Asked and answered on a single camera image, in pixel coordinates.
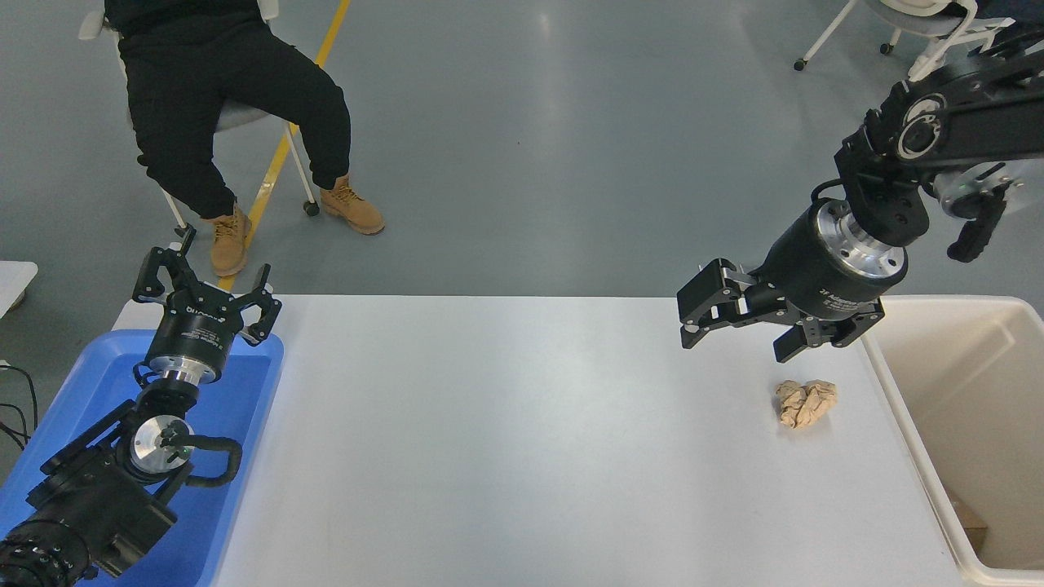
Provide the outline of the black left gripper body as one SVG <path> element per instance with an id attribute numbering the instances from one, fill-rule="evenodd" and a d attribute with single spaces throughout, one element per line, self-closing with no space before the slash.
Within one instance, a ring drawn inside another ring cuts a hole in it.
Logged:
<path id="1" fill-rule="evenodd" d="M 242 325 L 228 291 L 207 283 L 197 294 L 173 290 L 164 301 L 146 365 L 155 373 L 179 370 L 197 377 L 220 377 Z"/>

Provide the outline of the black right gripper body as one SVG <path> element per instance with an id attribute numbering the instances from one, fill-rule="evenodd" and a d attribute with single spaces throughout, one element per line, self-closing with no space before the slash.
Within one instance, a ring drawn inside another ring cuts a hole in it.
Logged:
<path id="1" fill-rule="evenodd" d="M 853 316 L 906 275 L 906 250 L 857 224 L 847 203 L 816 203 L 773 244 L 756 274 L 805 315 Z"/>

